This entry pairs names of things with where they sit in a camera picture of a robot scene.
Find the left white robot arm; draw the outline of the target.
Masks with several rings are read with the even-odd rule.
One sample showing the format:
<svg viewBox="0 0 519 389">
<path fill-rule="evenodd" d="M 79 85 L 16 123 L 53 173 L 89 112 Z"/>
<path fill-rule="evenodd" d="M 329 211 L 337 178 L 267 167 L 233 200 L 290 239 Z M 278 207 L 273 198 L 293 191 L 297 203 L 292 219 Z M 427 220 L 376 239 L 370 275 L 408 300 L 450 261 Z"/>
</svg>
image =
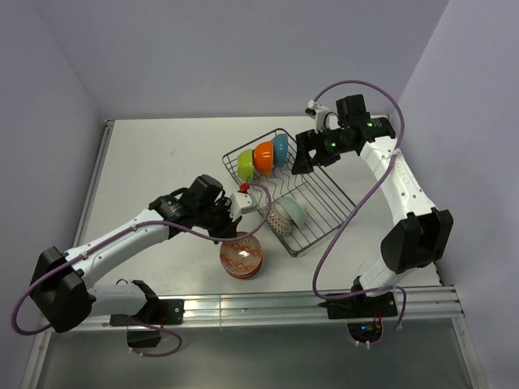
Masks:
<svg viewBox="0 0 519 389">
<path fill-rule="evenodd" d="M 33 273 L 31 299 L 58 333 L 86 318 L 126 315 L 152 323 L 160 315 L 158 296 L 142 280 L 100 285 L 99 280 L 147 248 L 192 228 L 207 231 L 213 242 L 238 236 L 242 215 L 254 202 L 250 195 L 225 196 L 221 183 L 206 174 L 190 187 L 153 200 L 147 208 L 105 236 L 62 253 L 50 247 L 40 254 Z"/>
</svg>

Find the blue ceramic bowl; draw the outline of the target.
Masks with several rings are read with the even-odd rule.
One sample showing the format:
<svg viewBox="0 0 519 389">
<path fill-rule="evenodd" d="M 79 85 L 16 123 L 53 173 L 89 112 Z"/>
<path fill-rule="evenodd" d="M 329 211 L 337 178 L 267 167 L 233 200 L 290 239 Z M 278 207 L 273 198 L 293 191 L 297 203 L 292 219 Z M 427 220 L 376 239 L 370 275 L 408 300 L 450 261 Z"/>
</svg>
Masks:
<svg viewBox="0 0 519 389">
<path fill-rule="evenodd" d="M 287 161 L 289 155 L 288 135 L 280 133 L 272 139 L 273 145 L 273 166 L 281 167 Z"/>
</svg>

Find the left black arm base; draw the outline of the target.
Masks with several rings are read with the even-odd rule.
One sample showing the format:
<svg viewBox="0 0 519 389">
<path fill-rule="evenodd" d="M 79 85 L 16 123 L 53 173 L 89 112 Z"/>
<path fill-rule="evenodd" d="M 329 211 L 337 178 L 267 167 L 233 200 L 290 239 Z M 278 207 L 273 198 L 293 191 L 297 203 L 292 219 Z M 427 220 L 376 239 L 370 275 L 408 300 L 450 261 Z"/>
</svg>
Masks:
<svg viewBox="0 0 519 389">
<path fill-rule="evenodd" d="M 182 347 L 182 337 L 169 326 L 182 324 L 184 300 L 161 300 L 148 302 L 137 314 L 113 314 L 109 317 L 111 327 L 127 328 L 127 345 L 134 353 L 146 357 L 163 357 L 176 353 Z M 175 338 L 176 347 L 163 353 L 151 353 L 166 336 Z"/>
</svg>

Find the orange bowl white inside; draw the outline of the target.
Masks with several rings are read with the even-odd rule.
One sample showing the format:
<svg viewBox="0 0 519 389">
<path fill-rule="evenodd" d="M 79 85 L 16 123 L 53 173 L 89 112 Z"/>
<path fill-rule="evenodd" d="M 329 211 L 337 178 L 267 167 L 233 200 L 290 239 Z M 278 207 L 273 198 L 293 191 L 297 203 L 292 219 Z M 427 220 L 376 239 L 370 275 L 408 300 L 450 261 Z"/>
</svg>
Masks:
<svg viewBox="0 0 519 389">
<path fill-rule="evenodd" d="M 257 172 L 263 175 L 269 175 L 273 167 L 273 143 L 266 141 L 259 144 L 252 151 L 252 161 Z"/>
</svg>

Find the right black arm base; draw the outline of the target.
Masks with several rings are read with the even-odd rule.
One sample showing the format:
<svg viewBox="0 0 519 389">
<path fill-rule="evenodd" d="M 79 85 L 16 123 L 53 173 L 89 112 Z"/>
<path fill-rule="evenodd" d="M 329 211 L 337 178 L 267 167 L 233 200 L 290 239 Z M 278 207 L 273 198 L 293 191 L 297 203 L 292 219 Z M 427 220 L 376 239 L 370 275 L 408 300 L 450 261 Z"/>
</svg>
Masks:
<svg viewBox="0 0 519 389">
<path fill-rule="evenodd" d="M 365 295 L 342 300 L 326 300 L 318 304 L 325 308 L 328 319 L 364 319 L 364 322 L 348 323 L 348 332 L 355 341 L 373 343 L 383 335 L 383 318 L 397 317 L 397 304 L 392 293 L 377 297 Z"/>
</svg>

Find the pale green celadon bowl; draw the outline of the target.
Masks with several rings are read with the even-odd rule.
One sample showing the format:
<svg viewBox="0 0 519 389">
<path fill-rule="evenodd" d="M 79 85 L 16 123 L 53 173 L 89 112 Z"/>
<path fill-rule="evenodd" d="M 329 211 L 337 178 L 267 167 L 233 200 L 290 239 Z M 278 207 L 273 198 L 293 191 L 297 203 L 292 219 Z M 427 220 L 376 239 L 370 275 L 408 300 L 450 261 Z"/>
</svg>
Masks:
<svg viewBox="0 0 519 389">
<path fill-rule="evenodd" d="M 307 210 L 297 199 L 284 197 L 278 200 L 290 219 L 298 228 L 303 228 L 307 222 Z"/>
</svg>

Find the orange patterned bowl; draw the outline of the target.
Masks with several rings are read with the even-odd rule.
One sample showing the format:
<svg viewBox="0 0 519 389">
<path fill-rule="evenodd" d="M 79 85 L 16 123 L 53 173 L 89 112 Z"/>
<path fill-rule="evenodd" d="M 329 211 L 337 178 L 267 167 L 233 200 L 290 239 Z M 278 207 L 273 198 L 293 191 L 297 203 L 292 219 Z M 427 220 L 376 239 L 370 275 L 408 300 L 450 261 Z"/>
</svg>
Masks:
<svg viewBox="0 0 519 389">
<path fill-rule="evenodd" d="M 264 259 L 262 246 L 255 235 L 239 241 L 223 242 L 219 255 L 221 266 L 230 276 L 248 273 L 263 263 Z"/>
</svg>

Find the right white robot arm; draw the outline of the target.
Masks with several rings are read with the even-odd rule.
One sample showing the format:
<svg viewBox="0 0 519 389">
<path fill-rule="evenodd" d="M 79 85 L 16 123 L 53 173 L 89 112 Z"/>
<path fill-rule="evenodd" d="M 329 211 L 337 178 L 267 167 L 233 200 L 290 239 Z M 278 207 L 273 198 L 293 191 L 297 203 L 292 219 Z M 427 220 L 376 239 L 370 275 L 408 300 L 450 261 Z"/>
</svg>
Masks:
<svg viewBox="0 0 519 389">
<path fill-rule="evenodd" d="M 380 243 L 380 258 L 360 275 L 350 300 L 355 313 L 367 316 L 379 295 L 417 268 L 441 259 L 453 227 L 453 216 L 425 194 L 401 153 L 397 133 L 387 118 L 374 118 L 361 94 L 336 102 L 338 127 L 328 127 L 331 111 L 312 100 L 306 113 L 315 127 L 296 136 L 292 174 L 313 172 L 355 152 L 373 173 L 389 205 L 393 227 Z"/>
</svg>

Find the brown patterned bowl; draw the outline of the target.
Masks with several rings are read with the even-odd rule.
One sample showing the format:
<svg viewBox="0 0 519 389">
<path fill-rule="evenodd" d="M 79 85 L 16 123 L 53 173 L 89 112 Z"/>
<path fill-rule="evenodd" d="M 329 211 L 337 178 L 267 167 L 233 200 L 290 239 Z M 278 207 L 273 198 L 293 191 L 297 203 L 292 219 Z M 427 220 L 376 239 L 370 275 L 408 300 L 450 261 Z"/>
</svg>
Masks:
<svg viewBox="0 0 519 389">
<path fill-rule="evenodd" d="M 267 210 L 267 206 L 262 207 L 259 210 L 260 215 L 265 216 L 267 214 Z M 267 223 L 275 233 L 281 236 L 288 235 L 294 227 L 293 219 L 279 203 L 274 203 L 270 207 Z"/>
</svg>

